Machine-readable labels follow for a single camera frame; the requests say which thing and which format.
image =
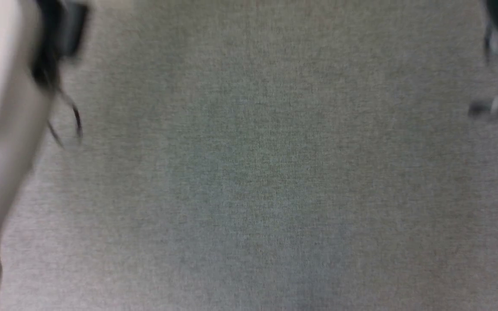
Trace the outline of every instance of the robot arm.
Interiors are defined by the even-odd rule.
[[[59,62],[77,52],[87,6],[64,4],[0,0],[0,235],[45,132]]]

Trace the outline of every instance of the gray background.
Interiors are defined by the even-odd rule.
[[[0,310],[498,310],[479,1],[95,6]]]

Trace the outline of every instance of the white robotic arm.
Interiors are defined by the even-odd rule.
[[[45,132],[59,61],[75,55],[86,14],[59,0],[0,0],[0,234]]]

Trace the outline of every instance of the textured fabric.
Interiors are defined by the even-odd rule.
[[[479,1],[95,5],[0,310],[498,311]]]

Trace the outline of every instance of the gray fabric surface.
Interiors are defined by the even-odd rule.
[[[479,1],[99,0],[0,310],[498,310]],[[71,133],[64,108],[57,128]]]

